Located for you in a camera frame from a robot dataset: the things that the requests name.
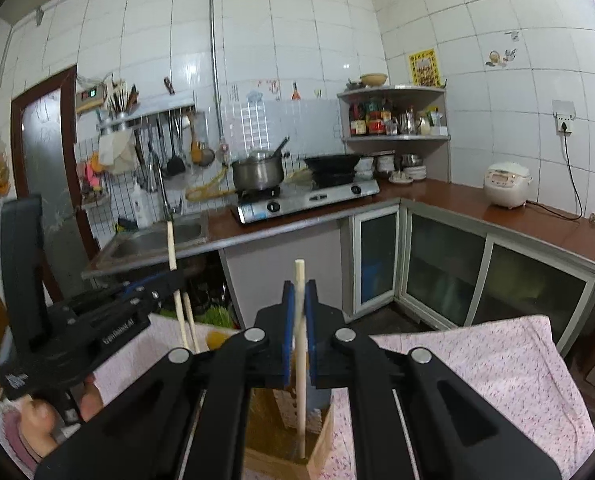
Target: gas stove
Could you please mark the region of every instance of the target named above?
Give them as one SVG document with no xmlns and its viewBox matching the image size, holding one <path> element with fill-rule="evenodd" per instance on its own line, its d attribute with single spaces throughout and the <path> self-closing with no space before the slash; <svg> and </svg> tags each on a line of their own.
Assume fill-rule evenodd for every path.
<svg viewBox="0 0 595 480">
<path fill-rule="evenodd" d="M 377 193 L 379 186 L 376 180 L 355 179 L 341 186 L 322 188 L 314 184 L 282 184 L 279 189 L 240 197 L 232 212 L 240 223 L 250 224 Z"/>
</svg>

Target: glass cabinet door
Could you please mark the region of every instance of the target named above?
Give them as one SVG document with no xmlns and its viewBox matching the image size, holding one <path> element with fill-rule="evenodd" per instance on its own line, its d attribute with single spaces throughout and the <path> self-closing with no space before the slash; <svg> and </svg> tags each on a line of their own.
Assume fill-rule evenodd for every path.
<svg viewBox="0 0 595 480">
<path fill-rule="evenodd" d="M 559 267 L 494 243 L 473 324 L 545 314 L 558 342 L 574 314 L 579 317 L 580 300 L 586 304 L 593 287 L 592 278 Z"/>
<path fill-rule="evenodd" d="M 357 313 L 394 297 L 399 206 L 357 215 L 353 222 Z"/>
<path fill-rule="evenodd" d="M 411 215 L 411 253 L 405 293 L 463 325 L 480 272 L 485 238 Z"/>
</svg>

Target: brown countertop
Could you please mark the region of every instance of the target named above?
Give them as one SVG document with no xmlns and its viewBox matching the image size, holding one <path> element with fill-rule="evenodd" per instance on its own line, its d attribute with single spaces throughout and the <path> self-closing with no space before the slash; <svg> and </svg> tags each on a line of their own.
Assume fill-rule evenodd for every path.
<svg viewBox="0 0 595 480">
<path fill-rule="evenodd" d="M 483 189 L 449 184 L 439 180 L 427 179 L 410 186 L 398 186 L 380 181 L 379 187 L 381 191 L 375 196 L 349 200 L 248 225 L 241 225 L 230 210 L 220 210 L 209 217 L 210 241 L 216 242 L 225 238 L 251 235 L 280 228 L 293 222 L 326 217 L 347 209 L 405 198 L 516 231 L 578 254 L 595 263 L 595 222 L 584 218 L 571 222 L 532 205 L 508 210 L 491 205 L 485 197 Z"/>
</svg>

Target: pink tablecloth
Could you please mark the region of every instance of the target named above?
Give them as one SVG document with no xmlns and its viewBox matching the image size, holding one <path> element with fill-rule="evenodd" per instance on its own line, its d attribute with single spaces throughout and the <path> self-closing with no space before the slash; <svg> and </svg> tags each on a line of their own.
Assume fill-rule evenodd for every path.
<svg viewBox="0 0 595 480">
<path fill-rule="evenodd" d="M 161 316 L 151 319 L 149 330 L 97 370 L 96 382 L 105 404 L 170 348 L 180 346 L 176 320 Z M 197 326 L 202 350 L 206 349 L 204 338 L 209 330 L 208 326 Z M 416 346 L 431 349 L 546 451 L 559 466 L 564 480 L 572 476 L 595 448 L 591 420 L 555 349 L 547 317 L 524 317 L 449 332 L 376 336 L 375 340 L 381 347 L 397 352 L 407 352 Z M 322 478 L 351 480 L 356 473 L 346 389 L 335 390 L 333 402 L 333 452 Z M 2 444 L 11 452 L 7 443 Z M 245 471 L 243 476 L 251 480 L 267 479 L 252 471 Z"/>
</svg>

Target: wooden door frame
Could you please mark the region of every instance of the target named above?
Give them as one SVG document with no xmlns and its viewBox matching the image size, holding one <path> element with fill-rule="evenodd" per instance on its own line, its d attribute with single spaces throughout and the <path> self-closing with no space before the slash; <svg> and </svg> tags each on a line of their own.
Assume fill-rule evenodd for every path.
<svg viewBox="0 0 595 480">
<path fill-rule="evenodd" d="M 21 121 L 24 110 L 38 99 L 47 94 L 60 90 L 60 122 L 62 126 L 62 150 L 64 153 L 64 168 L 66 181 L 71 196 L 72 208 L 75 211 L 75 221 L 79 228 L 84 250 L 89 260 L 92 260 L 100 251 L 97 241 L 93 237 L 86 213 L 80 208 L 82 193 L 80 179 L 77 176 L 75 162 L 76 143 L 75 133 L 75 84 L 77 78 L 77 65 L 73 65 L 48 79 L 29 88 L 23 94 L 14 98 L 10 104 L 10 152 L 12 157 L 13 176 L 17 196 L 29 196 L 26 168 L 24 166 L 24 143 L 22 141 Z M 46 254 L 42 254 L 42 280 L 53 302 L 61 301 L 64 295 L 53 275 Z"/>
</svg>

